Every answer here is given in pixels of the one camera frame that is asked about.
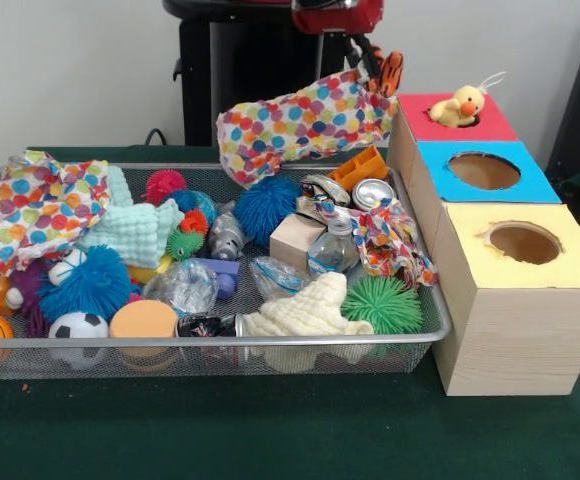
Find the blue box top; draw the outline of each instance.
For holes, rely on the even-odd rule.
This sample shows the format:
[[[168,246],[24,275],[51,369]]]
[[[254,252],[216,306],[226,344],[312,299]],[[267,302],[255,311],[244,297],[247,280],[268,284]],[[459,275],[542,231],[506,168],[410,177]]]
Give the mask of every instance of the blue box top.
[[[521,142],[419,142],[447,202],[561,203]]]

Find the purple toy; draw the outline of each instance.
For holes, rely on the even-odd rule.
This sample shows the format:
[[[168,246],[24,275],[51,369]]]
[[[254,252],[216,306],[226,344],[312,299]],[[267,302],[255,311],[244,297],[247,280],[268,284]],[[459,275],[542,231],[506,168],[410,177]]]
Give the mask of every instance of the purple toy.
[[[48,274],[50,265],[47,260],[37,259],[25,271],[15,270],[10,274],[11,288],[6,294],[6,304],[13,310],[21,309],[21,314],[28,319],[26,335],[30,338],[45,337],[50,324],[43,317],[39,307],[39,295],[42,278]]]
[[[209,258],[197,258],[197,260],[217,274],[219,280],[218,299],[225,300],[235,294],[239,288],[239,262],[211,260]]]

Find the green spiky ball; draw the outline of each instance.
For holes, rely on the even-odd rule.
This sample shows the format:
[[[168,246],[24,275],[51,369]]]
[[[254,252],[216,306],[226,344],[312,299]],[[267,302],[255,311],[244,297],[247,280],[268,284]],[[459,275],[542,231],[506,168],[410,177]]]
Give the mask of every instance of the green spiky ball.
[[[379,335],[421,333],[423,312],[417,292],[394,277],[366,277],[348,290],[343,316],[366,320]]]
[[[168,237],[166,252],[177,262],[190,258],[203,246],[203,235],[196,232],[182,232],[175,228]]]

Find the red box top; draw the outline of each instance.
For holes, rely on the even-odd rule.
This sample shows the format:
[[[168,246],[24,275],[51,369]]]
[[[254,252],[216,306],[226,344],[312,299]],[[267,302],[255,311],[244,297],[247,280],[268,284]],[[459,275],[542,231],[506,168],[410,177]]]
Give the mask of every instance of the red box top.
[[[492,96],[474,127],[450,128],[430,120],[428,110],[437,102],[449,100],[453,93],[399,95],[399,104],[408,120],[415,140],[419,142],[516,142],[519,141]]]

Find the white knitted cloth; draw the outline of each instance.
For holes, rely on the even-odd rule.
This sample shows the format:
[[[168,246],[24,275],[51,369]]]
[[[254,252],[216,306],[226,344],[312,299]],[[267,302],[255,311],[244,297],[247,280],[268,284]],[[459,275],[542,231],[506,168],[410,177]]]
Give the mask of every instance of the white knitted cloth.
[[[372,335],[368,322],[350,322],[341,316],[341,304],[346,298],[345,275],[327,273],[297,293],[265,303],[259,313],[245,315],[245,335],[323,336]],[[314,368],[321,353],[330,353],[357,364],[368,354],[370,345],[324,345],[310,347],[261,347],[252,353],[263,353],[268,365],[282,373],[297,373]]]

